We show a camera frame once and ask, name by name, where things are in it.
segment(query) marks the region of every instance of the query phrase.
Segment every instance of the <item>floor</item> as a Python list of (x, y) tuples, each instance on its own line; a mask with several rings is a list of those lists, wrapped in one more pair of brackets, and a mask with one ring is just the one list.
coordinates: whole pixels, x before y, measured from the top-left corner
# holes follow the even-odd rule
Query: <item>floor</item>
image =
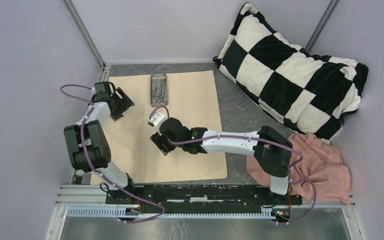
[[(292, 132), (264, 113), (242, 90), (225, 77), (214, 63), (126, 64), (113, 65), (110, 77), (213, 71), (221, 126), (224, 132), (251, 132), (270, 126), (289, 136)], [(171, 184), (257, 184), (246, 171), (246, 157), (226, 154), (227, 178), (171, 182)], [(305, 214), (294, 209), (292, 219)], [(124, 225), (112, 218), (68, 217), (61, 239), (350, 239), (340, 208), (315, 209), (309, 217), (290, 226), (275, 227), (260, 219), (156, 219)]]

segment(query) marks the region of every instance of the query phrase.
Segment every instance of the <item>beige paper sheet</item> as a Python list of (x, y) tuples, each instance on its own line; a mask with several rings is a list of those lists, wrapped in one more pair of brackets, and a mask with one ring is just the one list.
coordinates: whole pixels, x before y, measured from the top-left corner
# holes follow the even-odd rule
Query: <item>beige paper sheet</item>
[[(227, 177), (224, 153), (192, 155), (180, 148), (164, 156), (150, 140), (156, 129), (147, 118), (150, 104), (150, 75), (110, 77), (135, 106), (117, 121), (108, 118), (103, 131), (111, 149), (111, 160), (135, 183), (158, 183)], [(213, 71), (167, 74), (170, 116), (190, 128), (222, 130)], [(92, 176), (91, 184), (101, 180)]]

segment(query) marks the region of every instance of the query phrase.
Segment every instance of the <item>crumpled cloth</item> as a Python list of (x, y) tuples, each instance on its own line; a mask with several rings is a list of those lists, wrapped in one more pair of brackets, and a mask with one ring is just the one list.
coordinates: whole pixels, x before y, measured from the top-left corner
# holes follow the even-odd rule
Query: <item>crumpled cloth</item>
[[(341, 159), (338, 147), (321, 142), (314, 134), (308, 136), (293, 133), (287, 138), (293, 149), (302, 153), (304, 158), (291, 170), (292, 181), (311, 180), (317, 191), (317, 201), (350, 204), (351, 176)], [(292, 153), (290, 163), (300, 157)], [(260, 185), (270, 186), (270, 176), (263, 171), (255, 157), (246, 159), (246, 171)], [(310, 183), (298, 183), (290, 186), (290, 195), (301, 195), (305, 200), (313, 199), (313, 187)]]

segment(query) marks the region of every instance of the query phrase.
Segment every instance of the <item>checkered pillow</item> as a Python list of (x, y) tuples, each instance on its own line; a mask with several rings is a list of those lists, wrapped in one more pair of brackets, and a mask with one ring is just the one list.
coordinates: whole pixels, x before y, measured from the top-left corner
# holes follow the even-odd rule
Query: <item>checkered pillow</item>
[(251, 3), (243, 5), (213, 60), (265, 112), (326, 141), (359, 108), (369, 71), (352, 59), (309, 55), (271, 28)]

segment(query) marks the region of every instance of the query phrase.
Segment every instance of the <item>vertical metal post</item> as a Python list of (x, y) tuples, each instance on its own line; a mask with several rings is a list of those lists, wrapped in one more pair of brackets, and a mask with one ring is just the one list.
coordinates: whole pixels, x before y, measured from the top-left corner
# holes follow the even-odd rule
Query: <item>vertical metal post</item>
[(62, 0), (67, 7), (68, 12), (70, 13), (71, 17), (73, 18), (75, 24), (77, 25), (78, 30), (80, 31), (81, 35), (83, 36), (84, 40), (89, 45), (90, 50), (92, 51), (96, 61), (100, 65), (101, 69), (104, 70), (105, 63), (98, 52), (97, 47), (95, 46), (94, 42), (92, 41), (91, 36), (88, 33), (88, 30), (85, 27), (85, 24), (83, 23), (82, 19), (79, 16), (79, 13), (76, 10), (76, 7), (73, 4), (72, 0)]
[(330, 0), (329, 4), (327, 5), (326, 10), (324, 11), (323, 15), (321, 16), (320, 21), (318, 22), (317, 26), (314, 29), (314, 32), (312, 33), (310, 39), (307, 42), (307, 45), (305, 46), (305, 50), (308, 53), (311, 52), (317, 39), (319, 39), (320, 34), (322, 33), (323, 29), (325, 28), (326, 23), (329, 21), (329, 18), (331, 17), (333, 11), (337, 7), (339, 1), (340, 0)]

